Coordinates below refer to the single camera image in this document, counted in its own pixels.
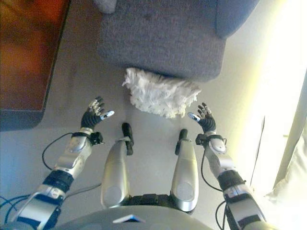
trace black cable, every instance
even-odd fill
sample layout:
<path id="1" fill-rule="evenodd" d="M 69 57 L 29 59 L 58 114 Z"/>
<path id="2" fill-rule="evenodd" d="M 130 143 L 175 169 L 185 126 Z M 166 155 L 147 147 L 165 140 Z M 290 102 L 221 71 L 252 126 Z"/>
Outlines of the black cable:
<path id="1" fill-rule="evenodd" d="M 7 204 L 10 204 L 11 206 L 13 206 L 13 204 L 7 199 L 7 198 L 4 198 L 3 196 L 0 195 L 0 198 L 2 198 L 3 200 L 6 201 Z"/>
<path id="2" fill-rule="evenodd" d="M 223 228 L 221 227 L 220 223 L 219 223 L 219 220 L 217 219 L 217 212 L 219 210 L 219 208 L 225 203 L 226 201 L 223 201 L 222 203 L 219 204 L 219 206 L 216 208 L 216 211 L 215 211 L 215 221 L 217 223 L 217 225 L 219 226 L 220 230 L 223 230 Z"/>
<path id="3" fill-rule="evenodd" d="M 202 179 L 204 180 L 204 182 L 205 182 L 210 188 L 213 188 L 213 189 L 215 189 L 215 190 L 217 190 L 217 191 L 219 191 L 219 192 L 222 192 L 221 189 L 216 188 L 216 187 L 212 186 L 211 184 L 209 184 L 209 183 L 206 181 L 206 179 L 205 179 L 205 177 L 204 177 L 204 175 L 203 175 L 203 170 L 202 170 L 202 168 L 203 168 L 203 162 L 204 162 L 204 159 L 205 159 L 205 152 L 206 152 L 206 148 L 205 148 L 205 151 L 203 152 L 203 156 L 202 156 L 202 160 L 201 160 L 201 177 L 202 177 Z"/>
<path id="4" fill-rule="evenodd" d="M 65 198 L 65 200 L 71 196 L 74 196 L 74 195 L 77 195 L 77 194 L 80 194 L 80 193 L 84 193 L 84 192 L 88 192 L 88 191 L 91 191 L 93 189 L 96 189 L 98 188 L 99 186 L 101 186 L 101 183 L 99 184 L 95 184 L 93 186 L 90 186 L 88 188 L 82 188 L 82 189 L 79 189 L 77 190 L 76 192 L 72 192 L 71 194 L 68 194 L 67 197 Z"/>
<path id="5" fill-rule="evenodd" d="M 227 204 L 225 205 L 225 209 L 224 209 L 224 216 L 223 216 L 223 226 L 222 229 L 225 229 L 225 220 L 226 220 L 226 208 L 227 208 Z"/>
<path id="6" fill-rule="evenodd" d="M 9 215 L 13 209 L 13 207 L 15 207 L 15 205 L 17 205 L 19 202 L 22 202 L 23 200 L 26 200 L 28 197 L 25 197 L 25 198 L 21 198 L 20 200 L 16 201 L 11 207 L 10 209 L 7 211 L 6 215 L 5 215 L 5 219 L 4 219 L 4 223 L 6 224 L 8 222 L 8 218 L 9 218 Z"/>
<path id="7" fill-rule="evenodd" d="M 12 202 L 13 200 L 20 199 L 20 198 L 24 198 L 24 197 L 29 197 L 29 196 L 30 196 L 30 194 L 15 196 L 15 197 L 13 197 L 13 198 L 11 198 L 11 199 L 9 199 L 9 200 L 3 202 L 3 203 L 0 205 L 0 208 L 2 208 L 2 207 L 3 207 L 4 205 L 6 205 L 6 204 Z"/>
<path id="8" fill-rule="evenodd" d="M 52 170 L 52 168 L 50 168 L 50 167 L 46 164 L 46 162 L 45 162 L 45 152 L 46 152 L 46 150 L 47 150 L 47 149 L 50 147 L 50 145 L 52 145 L 54 142 L 60 140 L 62 137 L 66 136 L 66 135 L 69 135 L 69 134 L 72 134 L 72 133 L 66 133 L 66 134 L 60 136 L 59 138 L 55 139 L 55 140 L 52 141 L 50 144 L 48 144 L 47 147 L 44 149 L 44 151 L 43 151 L 43 153 L 42 153 L 42 160 L 43 160 L 43 164 L 44 164 L 48 169 Z"/>

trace gray sofa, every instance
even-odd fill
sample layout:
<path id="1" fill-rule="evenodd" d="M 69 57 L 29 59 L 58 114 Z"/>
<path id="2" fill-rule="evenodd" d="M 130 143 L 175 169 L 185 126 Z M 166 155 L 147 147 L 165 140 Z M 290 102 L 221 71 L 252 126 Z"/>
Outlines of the gray sofa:
<path id="1" fill-rule="evenodd" d="M 209 81 L 227 37 L 259 0 L 94 0 L 104 13 L 98 53 L 106 62 Z"/>

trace floor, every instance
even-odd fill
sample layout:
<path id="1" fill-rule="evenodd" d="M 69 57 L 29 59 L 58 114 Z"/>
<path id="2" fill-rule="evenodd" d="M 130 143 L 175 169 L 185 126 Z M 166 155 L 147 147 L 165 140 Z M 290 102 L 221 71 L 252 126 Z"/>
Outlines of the floor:
<path id="1" fill-rule="evenodd" d="M 227 40 L 221 75 L 211 82 L 199 83 L 202 92 L 198 101 L 204 101 L 211 107 L 219 133 L 228 138 L 228 152 L 247 180 L 252 173 L 260 128 L 251 134 L 255 141 L 249 146 L 249 152 L 242 148 L 240 139 L 250 116 L 260 58 L 266 46 L 266 17 L 274 7 L 274 3 L 269 2 L 257 6 L 244 26 Z M 121 86 L 125 70 L 106 64 L 96 53 L 102 19 L 92 1 L 71 2 L 42 122 L 31 130 L 1 132 L 2 196 L 30 193 L 43 181 L 48 170 L 41 162 L 42 150 L 62 134 L 78 131 L 84 110 L 98 95 L 104 98 L 105 108 L 113 109 L 115 115 L 96 127 L 102 132 L 105 145 L 93 148 L 83 173 L 73 183 L 71 191 L 101 181 L 107 153 L 115 139 L 122 136 L 121 124 L 129 122 L 135 141 L 134 154 L 128 157 L 131 194 L 169 193 L 177 159 L 174 150 L 179 131 L 187 128 L 189 137 L 194 139 L 201 128 L 187 116 L 165 119 L 141 112 L 130 104 L 129 91 Z M 196 107 L 197 103 L 193 103 L 188 110 L 196 111 Z M 56 162 L 68 139 L 64 138 L 49 148 L 46 153 L 48 164 Z M 200 166 L 203 149 L 195 146 L 195 151 Z M 207 162 L 204 173 L 208 181 L 217 186 Z M 58 224 L 100 210 L 99 198 L 99 188 L 71 197 L 63 205 Z M 200 197 L 192 216 L 218 229 L 214 213 L 222 200 L 221 193 L 200 180 Z M 6 210 L 4 208 L 0 212 L 1 223 Z"/>

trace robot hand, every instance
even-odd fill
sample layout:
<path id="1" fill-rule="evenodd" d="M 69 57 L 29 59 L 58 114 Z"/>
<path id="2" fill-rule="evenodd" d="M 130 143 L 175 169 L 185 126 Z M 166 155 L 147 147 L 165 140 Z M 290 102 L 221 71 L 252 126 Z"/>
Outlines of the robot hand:
<path id="1" fill-rule="evenodd" d="M 103 113 L 104 103 L 102 103 L 103 99 L 98 96 L 94 100 L 92 100 L 84 113 L 81 120 L 81 128 L 90 128 L 94 130 L 95 126 L 105 120 L 106 118 L 112 116 L 114 111 L 110 110 Z"/>
<path id="2" fill-rule="evenodd" d="M 216 124 L 211 110 L 205 103 L 202 103 L 201 105 L 198 106 L 200 117 L 191 112 L 188 113 L 188 116 L 200 124 L 204 133 L 215 132 Z"/>

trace black joint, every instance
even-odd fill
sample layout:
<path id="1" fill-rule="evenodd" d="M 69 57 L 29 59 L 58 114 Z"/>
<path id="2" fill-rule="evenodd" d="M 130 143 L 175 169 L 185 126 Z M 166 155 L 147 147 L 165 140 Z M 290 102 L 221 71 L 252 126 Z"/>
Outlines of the black joint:
<path id="1" fill-rule="evenodd" d="M 102 141 L 103 141 L 103 137 L 102 137 L 100 132 L 92 133 L 90 135 L 89 139 L 90 139 L 90 142 L 91 142 L 92 145 L 101 144 Z"/>
<path id="2" fill-rule="evenodd" d="M 144 194 L 141 197 L 140 205 L 158 205 L 158 195 L 157 194 Z"/>
<path id="3" fill-rule="evenodd" d="M 49 176 L 44 180 L 43 184 L 56 187 L 66 193 L 69 190 L 73 180 L 72 175 L 68 172 L 55 170 L 49 174 Z"/>
<path id="4" fill-rule="evenodd" d="M 181 140 L 187 139 L 187 137 L 188 137 L 188 130 L 185 129 L 185 128 L 183 128 L 183 129 L 180 131 L 179 138 L 178 138 L 178 141 L 177 141 L 177 144 L 176 144 L 175 155 L 177 155 L 177 156 L 179 155 Z"/>
<path id="5" fill-rule="evenodd" d="M 48 222 L 46 223 L 44 230 L 53 228 L 56 225 L 56 223 L 58 221 L 58 217 L 59 217 L 60 214 L 61 214 L 61 209 L 60 209 L 60 207 L 57 207 L 53 211 L 53 213 L 52 213 L 51 217 L 49 218 Z"/>
<path id="6" fill-rule="evenodd" d="M 231 186 L 245 184 L 238 172 L 234 170 L 228 170 L 222 173 L 218 176 L 217 180 L 219 181 L 220 187 L 223 191 Z"/>
<path id="7" fill-rule="evenodd" d="M 195 139 L 195 143 L 197 145 L 204 145 L 205 140 L 206 140 L 206 136 L 204 134 L 198 134 Z"/>
<path id="8" fill-rule="evenodd" d="M 132 128 L 129 123 L 123 123 L 121 125 L 121 130 L 123 131 L 124 137 L 129 137 L 130 141 L 126 141 L 126 148 L 127 148 L 127 155 L 130 156 L 133 154 L 133 135 L 132 135 Z"/>

